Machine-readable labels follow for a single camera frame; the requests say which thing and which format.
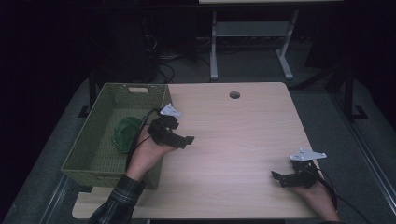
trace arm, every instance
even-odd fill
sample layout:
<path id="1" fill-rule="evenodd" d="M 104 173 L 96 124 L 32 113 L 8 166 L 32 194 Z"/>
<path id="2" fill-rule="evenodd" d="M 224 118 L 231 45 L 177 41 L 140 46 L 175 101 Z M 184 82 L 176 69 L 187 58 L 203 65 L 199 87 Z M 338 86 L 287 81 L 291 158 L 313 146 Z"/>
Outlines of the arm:
<path id="1" fill-rule="evenodd" d="M 317 181 L 309 189 L 304 187 L 294 187 L 290 189 L 299 194 L 306 201 L 308 206 L 318 214 L 323 223 L 341 223 L 341 218 L 332 205 L 332 197 L 329 191 L 327 191 L 320 182 Z"/>
<path id="2" fill-rule="evenodd" d="M 149 136 L 146 126 L 137 140 L 141 143 L 135 150 L 126 174 L 121 177 L 108 200 L 91 216 L 90 223 L 129 224 L 134 206 L 145 188 L 140 182 L 151 167 L 166 153 L 176 150 L 169 146 L 157 145 Z"/>

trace floor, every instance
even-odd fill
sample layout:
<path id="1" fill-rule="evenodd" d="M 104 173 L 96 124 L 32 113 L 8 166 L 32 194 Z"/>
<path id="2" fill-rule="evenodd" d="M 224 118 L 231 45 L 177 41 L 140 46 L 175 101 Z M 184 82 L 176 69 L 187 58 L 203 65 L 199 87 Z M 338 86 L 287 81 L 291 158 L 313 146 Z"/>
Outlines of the floor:
<path id="1" fill-rule="evenodd" d="M 291 87 L 320 71 L 304 67 L 311 47 L 310 41 L 294 40 L 290 44 L 287 59 L 295 78 L 286 80 L 276 58 L 276 44 L 276 41 L 266 42 L 257 48 L 244 46 L 237 50 L 223 51 L 218 56 L 217 82 L 276 81 Z M 182 58 L 167 63 L 175 72 L 174 83 L 209 81 L 209 55 L 206 52 L 198 56 L 199 60 L 196 61 Z M 172 75 L 172 70 L 168 67 L 162 67 L 162 70 L 166 76 Z M 338 194 L 356 206 L 371 223 L 396 223 L 395 211 L 392 210 L 394 207 L 389 205 L 392 198 L 385 193 L 389 191 L 394 196 L 393 186 L 396 186 L 396 176 L 393 174 L 396 168 L 396 132 L 375 107 L 370 94 L 359 81 L 355 81 L 354 105 L 361 106 L 368 119 L 349 122 L 339 106 L 343 91 L 337 94 L 327 93 L 325 86 L 328 80 L 325 77 L 303 90 L 290 91 L 312 148 L 328 155 L 326 160 L 318 163 L 331 178 Z M 163 79 L 157 77 L 153 82 L 162 83 Z M 62 175 L 60 168 L 84 123 L 85 119 L 78 118 L 78 114 L 83 106 L 89 104 L 88 93 L 86 80 L 81 83 L 64 111 L 4 223 L 86 223 L 71 215 L 78 192 L 86 189 Z M 368 153 L 373 157 L 367 159 L 365 155 Z M 377 172 L 372 161 L 378 162 L 383 175 Z M 388 187 L 379 184 L 384 179 L 388 180 Z M 345 203 L 339 203 L 338 211 L 346 223 L 364 223 Z M 318 220 L 286 220 L 286 223 L 309 224 L 318 223 Z"/>

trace person's right hand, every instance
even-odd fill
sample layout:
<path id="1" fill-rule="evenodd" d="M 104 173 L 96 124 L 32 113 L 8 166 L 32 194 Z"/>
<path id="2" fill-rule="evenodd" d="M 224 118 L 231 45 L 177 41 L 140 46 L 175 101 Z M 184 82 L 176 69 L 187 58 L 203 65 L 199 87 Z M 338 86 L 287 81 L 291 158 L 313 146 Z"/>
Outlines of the person's right hand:
<path id="1" fill-rule="evenodd" d="M 290 189 L 303 197 L 322 221 L 341 221 L 332 204 L 331 194 L 320 182 L 317 181 L 309 189 L 305 187 L 293 187 Z"/>

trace woven basket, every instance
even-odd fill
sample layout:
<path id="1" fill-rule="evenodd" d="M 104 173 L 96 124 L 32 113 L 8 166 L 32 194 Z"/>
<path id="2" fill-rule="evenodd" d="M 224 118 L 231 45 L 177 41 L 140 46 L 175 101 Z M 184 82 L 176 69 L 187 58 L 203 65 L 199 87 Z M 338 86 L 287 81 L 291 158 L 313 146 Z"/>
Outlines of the woven basket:
<path id="1" fill-rule="evenodd" d="M 62 172 L 82 186 L 110 187 L 125 174 L 127 154 L 112 141 L 115 127 L 125 117 L 142 119 L 152 108 L 171 103 L 167 85 L 107 83 L 100 91 L 78 138 L 64 162 Z M 148 120 L 158 118 L 153 113 Z M 163 160 L 143 178 L 147 189 L 158 187 Z"/>

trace gray carpet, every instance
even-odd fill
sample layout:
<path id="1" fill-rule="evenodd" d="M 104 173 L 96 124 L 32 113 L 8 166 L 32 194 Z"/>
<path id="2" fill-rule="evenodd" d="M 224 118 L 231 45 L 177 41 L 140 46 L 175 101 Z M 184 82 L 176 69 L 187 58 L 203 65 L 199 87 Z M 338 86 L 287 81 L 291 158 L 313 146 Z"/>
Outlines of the gray carpet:
<path id="1" fill-rule="evenodd" d="M 319 71 L 304 67 L 309 48 L 310 43 L 306 42 L 293 42 L 290 45 L 287 58 L 295 75 L 293 81 L 287 81 L 283 77 L 273 50 L 220 54 L 218 82 L 281 81 L 293 86 Z M 208 62 L 208 54 L 202 54 L 200 57 Z M 193 62 L 181 59 L 170 62 L 169 65 L 175 69 L 175 83 L 209 81 L 209 67 L 202 60 Z M 163 71 L 170 76 L 170 70 L 164 67 Z M 324 91 L 327 80 L 323 78 L 303 91 L 290 92 L 312 148 L 328 155 L 327 159 L 318 163 L 331 177 L 338 194 L 356 205 L 372 223 L 396 223 L 396 216 L 368 169 L 360 146 L 350 132 L 349 124 L 343 119 L 332 97 Z M 161 83 L 162 80 L 158 77 L 154 82 Z M 356 120 L 354 125 L 359 128 L 389 181 L 395 186 L 396 178 L 393 171 L 396 168 L 396 133 L 376 109 L 368 91 L 359 82 L 355 87 L 354 102 L 362 106 L 369 119 Z M 85 223 L 71 215 L 78 192 L 82 190 L 78 184 L 66 180 L 66 191 L 54 198 L 59 199 L 59 202 L 52 201 L 51 197 L 59 182 L 64 181 L 60 168 L 85 120 L 78 118 L 78 113 L 88 104 L 88 82 L 85 81 L 64 111 L 4 223 L 40 223 L 43 217 L 46 220 L 43 223 Z M 56 206 L 48 210 L 49 204 Z M 347 223 L 363 223 L 362 219 L 342 202 L 339 202 L 339 214 Z M 286 222 L 318 223 L 316 219 Z"/>

